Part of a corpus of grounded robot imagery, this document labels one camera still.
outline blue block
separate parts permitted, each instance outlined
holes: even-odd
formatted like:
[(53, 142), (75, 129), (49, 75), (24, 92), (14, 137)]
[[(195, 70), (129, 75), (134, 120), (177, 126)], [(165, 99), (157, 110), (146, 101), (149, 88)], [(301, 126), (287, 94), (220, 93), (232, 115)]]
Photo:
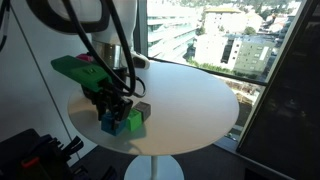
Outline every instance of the blue block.
[(109, 134), (112, 134), (114, 136), (117, 136), (123, 129), (124, 127), (126, 126), (126, 120), (122, 120), (118, 126), (117, 129), (115, 130), (112, 130), (112, 115), (110, 112), (107, 112), (106, 114), (104, 114), (102, 116), (102, 119), (101, 119), (101, 130), (109, 133)]

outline city view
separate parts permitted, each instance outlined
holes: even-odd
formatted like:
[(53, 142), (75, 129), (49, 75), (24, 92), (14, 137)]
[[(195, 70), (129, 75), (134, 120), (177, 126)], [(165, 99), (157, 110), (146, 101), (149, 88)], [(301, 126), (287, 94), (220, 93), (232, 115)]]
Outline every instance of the city view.
[[(149, 57), (259, 82), (267, 82), (272, 74), (279, 49), (301, 5), (298, 0), (147, 3)], [(239, 118), (227, 136), (239, 140), (264, 87), (218, 78), (238, 98)]]

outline green block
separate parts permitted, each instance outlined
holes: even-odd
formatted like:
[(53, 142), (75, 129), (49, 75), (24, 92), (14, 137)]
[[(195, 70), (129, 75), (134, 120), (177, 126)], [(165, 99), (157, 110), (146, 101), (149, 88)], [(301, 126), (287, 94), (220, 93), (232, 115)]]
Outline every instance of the green block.
[(138, 127), (140, 127), (141, 124), (142, 124), (141, 112), (135, 109), (131, 109), (127, 119), (127, 123), (126, 123), (127, 129), (129, 129), (129, 131), (134, 131)]
[(102, 80), (106, 79), (109, 83), (112, 82), (111, 77), (100, 66), (72, 56), (64, 56), (52, 60), (51, 65), (56, 71), (94, 92), (101, 90), (99, 82)]

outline window frame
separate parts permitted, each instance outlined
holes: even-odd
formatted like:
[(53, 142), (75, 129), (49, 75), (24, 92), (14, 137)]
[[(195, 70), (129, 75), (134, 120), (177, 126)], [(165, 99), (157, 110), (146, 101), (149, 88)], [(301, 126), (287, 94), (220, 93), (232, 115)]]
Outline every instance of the window frame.
[[(234, 75), (229, 75), (229, 74), (224, 74), (220, 72), (215, 72), (215, 71), (210, 71), (206, 69), (200, 69), (202, 71), (205, 71), (207, 73), (217, 75), (217, 76), (222, 76), (225, 78), (230, 78), (238, 81), (243, 81), (245, 83), (250, 83), (254, 85), (259, 85), (263, 87), (263, 91), (260, 94), (260, 97), (257, 100), (257, 104), (255, 104), (255, 107), (253, 107), (252, 112), (250, 113), (247, 123), (244, 126), (244, 130), (242, 131), (239, 139), (239, 144), (238, 147), (241, 146), (241, 142), (243, 142), (243, 139), (245, 139), (245, 136), (247, 132), (250, 129), (250, 125), (253, 122), (253, 119), (255, 117), (255, 114), (259, 111), (259, 108), (261, 104), (264, 102), (265, 94), (269, 91), (271, 84), (274, 81), (275, 76), (277, 75), (279, 71), (279, 67), (283, 63), (285, 57), (288, 55), (290, 52), (290, 49), (292, 47), (292, 43), (294, 42), (294, 39), (299, 36), (298, 32), (303, 30), (303, 27), (306, 25), (305, 19), (310, 16), (310, 9), (314, 8), (313, 6), (316, 6), (317, 0), (307, 0), (307, 1), (302, 1), (300, 8), (297, 12), (297, 17), (294, 18), (294, 20), (291, 23), (291, 26), (287, 30), (287, 34), (290, 34), (290, 36), (286, 35), (284, 40), (283, 40), (283, 45), (280, 47), (279, 52), (282, 52), (281, 54), (278, 54), (274, 64), (270, 68), (270, 72), (265, 82), (257, 81), (257, 80), (252, 80), (248, 78), (243, 78), (239, 76), (234, 76)], [(147, 29), (147, 0), (139, 0), (138, 1), (138, 13), (137, 13), (137, 21), (136, 21), (136, 28), (134, 32), (134, 49), (137, 52), (140, 52), (141, 54), (148, 55), (148, 29)], [(171, 61), (167, 61), (164, 59), (157, 59), (157, 58), (152, 58), (148, 57), (150, 60), (158, 61), (158, 62), (166, 62), (166, 63), (174, 63)]]

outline rooftop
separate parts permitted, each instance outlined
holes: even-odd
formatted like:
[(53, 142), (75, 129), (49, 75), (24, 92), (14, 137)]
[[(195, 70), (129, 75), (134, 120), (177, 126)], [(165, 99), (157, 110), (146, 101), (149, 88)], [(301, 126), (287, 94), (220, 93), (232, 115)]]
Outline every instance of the rooftop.
[(212, 7), (205, 10), (206, 13), (241, 13), (240, 10), (228, 7)]
[(273, 42), (273, 38), (269, 38), (268, 36), (249, 36), (249, 35), (233, 35), (228, 34), (225, 37), (228, 37), (228, 39), (231, 40), (238, 40), (243, 42), (252, 42), (252, 43), (258, 43), (258, 44), (264, 44), (265, 42)]

